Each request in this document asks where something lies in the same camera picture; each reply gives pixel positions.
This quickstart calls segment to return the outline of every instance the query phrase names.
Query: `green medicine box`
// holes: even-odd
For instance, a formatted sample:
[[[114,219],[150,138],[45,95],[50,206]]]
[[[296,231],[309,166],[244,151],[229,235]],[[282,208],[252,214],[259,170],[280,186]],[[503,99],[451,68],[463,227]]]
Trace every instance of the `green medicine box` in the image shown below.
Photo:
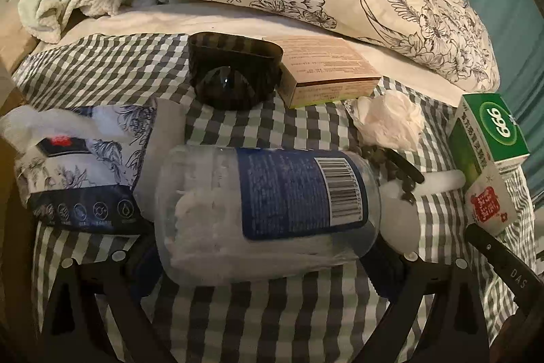
[[[466,210],[496,235],[517,217],[503,175],[529,157],[525,138],[496,93],[463,95],[449,128],[453,160],[466,178]]]

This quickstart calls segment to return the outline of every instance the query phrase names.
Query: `checkered fabric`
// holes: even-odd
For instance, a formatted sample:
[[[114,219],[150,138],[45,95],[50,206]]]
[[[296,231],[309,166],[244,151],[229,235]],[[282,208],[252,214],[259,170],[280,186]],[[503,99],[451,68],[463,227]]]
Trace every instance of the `checkered fabric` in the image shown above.
[[[187,107],[188,144],[286,148],[353,149],[357,131],[341,103],[286,109],[273,99],[250,111],[220,111],[194,99],[189,87],[186,35],[92,35],[68,46],[27,58],[15,81],[37,109],[110,103],[143,104],[159,96]],[[389,78],[374,94],[396,89],[421,105],[425,130],[417,153],[403,153],[421,171],[453,168],[445,127],[454,109]],[[521,169],[508,178],[520,218],[500,239],[535,267],[534,214]],[[463,242],[469,222],[461,193],[418,198],[422,225],[419,254],[424,260],[469,262],[480,284],[493,339],[514,312],[513,296],[486,260]],[[33,293],[38,324],[59,263],[104,260],[129,249],[134,238],[68,232],[39,224]],[[427,296],[399,361],[411,355],[421,335],[432,296]],[[163,275],[142,301],[153,327],[180,362],[345,362],[360,351],[383,316],[379,298],[358,262],[300,276],[225,287],[180,287]],[[130,360],[112,314],[101,306],[119,358]]]

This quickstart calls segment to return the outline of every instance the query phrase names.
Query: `barcode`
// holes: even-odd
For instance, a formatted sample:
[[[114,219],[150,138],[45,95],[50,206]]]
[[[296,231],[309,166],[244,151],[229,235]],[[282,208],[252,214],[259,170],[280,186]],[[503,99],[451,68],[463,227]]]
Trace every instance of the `barcode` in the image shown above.
[[[361,190],[352,166],[342,157],[314,159],[327,186],[331,226],[362,220]]]

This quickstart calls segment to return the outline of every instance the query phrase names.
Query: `crumpled tissue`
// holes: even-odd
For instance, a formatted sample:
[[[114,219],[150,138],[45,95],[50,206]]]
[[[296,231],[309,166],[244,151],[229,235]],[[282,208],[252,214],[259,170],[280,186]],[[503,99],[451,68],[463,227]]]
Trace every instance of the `crumpled tissue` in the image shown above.
[[[400,91],[360,97],[351,103],[355,127],[367,145],[417,151],[425,118],[421,106]]]

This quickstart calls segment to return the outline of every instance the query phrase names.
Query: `white tissue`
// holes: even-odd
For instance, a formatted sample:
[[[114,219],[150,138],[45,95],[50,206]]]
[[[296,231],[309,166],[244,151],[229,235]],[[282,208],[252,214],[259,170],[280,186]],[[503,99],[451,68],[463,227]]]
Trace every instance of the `white tissue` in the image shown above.
[[[367,145],[417,151],[425,127],[421,107],[400,91],[387,90],[374,98],[352,103],[353,122]]]
[[[0,118],[0,135],[21,154],[40,140],[59,135],[131,142],[117,121],[108,114],[101,119],[91,119],[68,110],[36,111],[30,105],[14,108]]]

